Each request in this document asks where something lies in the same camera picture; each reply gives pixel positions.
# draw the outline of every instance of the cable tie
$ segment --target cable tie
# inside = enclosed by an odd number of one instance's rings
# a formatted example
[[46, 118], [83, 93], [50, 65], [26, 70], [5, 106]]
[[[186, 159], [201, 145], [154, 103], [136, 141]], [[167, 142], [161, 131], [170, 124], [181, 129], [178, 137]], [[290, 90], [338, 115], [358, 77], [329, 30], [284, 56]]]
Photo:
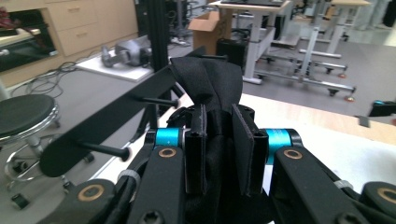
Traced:
[[350, 188], [353, 189], [353, 185], [350, 184], [347, 180], [337, 180], [334, 181], [334, 185], [339, 188], [339, 189], [343, 189], [343, 188]]

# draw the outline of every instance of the blue joint ring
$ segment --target blue joint ring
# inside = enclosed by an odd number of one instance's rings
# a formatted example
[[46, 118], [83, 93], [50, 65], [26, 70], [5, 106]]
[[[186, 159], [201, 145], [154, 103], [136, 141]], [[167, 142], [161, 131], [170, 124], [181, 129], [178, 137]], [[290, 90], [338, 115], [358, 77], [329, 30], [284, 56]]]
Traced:
[[159, 128], [155, 137], [155, 146], [179, 147], [179, 128]]
[[267, 165], [274, 164], [274, 156], [278, 149], [290, 147], [290, 134], [285, 129], [262, 129], [268, 134], [269, 155]]

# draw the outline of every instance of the white table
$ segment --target white table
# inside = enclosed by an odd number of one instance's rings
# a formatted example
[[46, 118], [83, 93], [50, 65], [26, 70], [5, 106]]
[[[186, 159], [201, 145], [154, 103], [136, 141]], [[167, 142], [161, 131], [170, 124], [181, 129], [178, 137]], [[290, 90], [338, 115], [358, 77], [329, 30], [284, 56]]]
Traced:
[[[209, 4], [224, 9], [249, 10], [253, 14], [253, 24], [247, 49], [244, 81], [261, 84], [262, 80], [254, 77], [254, 68], [257, 60], [264, 52], [269, 52], [275, 35], [276, 14], [287, 8], [290, 1], [285, 1], [281, 7], [250, 6], [237, 4], [222, 4], [220, 1]], [[262, 29], [262, 16], [269, 13], [267, 28]]]
[[[333, 58], [341, 58], [342, 55], [336, 54], [335, 50], [337, 49], [338, 42], [340, 42], [341, 36], [345, 31], [349, 10], [367, 6], [370, 5], [370, 3], [364, 0], [332, 0], [332, 5], [336, 7], [336, 10], [338, 10], [339, 15], [334, 16], [336, 17], [336, 19], [332, 18], [332, 20], [335, 20], [334, 21], [335, 28], [333, 30], [328, 29], [326, 31], [327, 32], [326, 36], [331, 37], [329, 46], [327, 47], [326, 52], [312, 51], [312, 54], [333, 57]], [[307, 50], [300, 49], [300, 52], [307, 53]]]

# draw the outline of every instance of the black fabric bag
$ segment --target black fabric bag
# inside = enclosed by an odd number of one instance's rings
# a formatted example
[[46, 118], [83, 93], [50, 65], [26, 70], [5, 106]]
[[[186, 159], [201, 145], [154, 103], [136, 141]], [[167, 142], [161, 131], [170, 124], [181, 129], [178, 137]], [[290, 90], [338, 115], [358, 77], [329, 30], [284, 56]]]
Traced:
[[268, 197], [241, 195], [235, 167], [231, 108], [242, 95], [239, 66], [212, 59], [171, 59], [171, 69], [195, 105], [205, 105], [206, 192], [187, 194], [186, 223], [268, 223]]

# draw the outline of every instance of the cardboard box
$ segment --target cardboard box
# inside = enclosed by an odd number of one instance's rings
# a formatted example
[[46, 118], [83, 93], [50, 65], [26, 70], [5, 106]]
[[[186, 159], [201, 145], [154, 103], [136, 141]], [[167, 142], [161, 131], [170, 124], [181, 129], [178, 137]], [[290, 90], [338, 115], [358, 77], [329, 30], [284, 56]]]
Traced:
[[221, 14], [218, 11], [210, 11], [192, 19], [189, 29], [192, 30], [193, 48], [205, 46], [206, 54], [216, 55], [218, 39], [229, 39], [231, 36], [232, 18], [232, 11], [225, 10]]

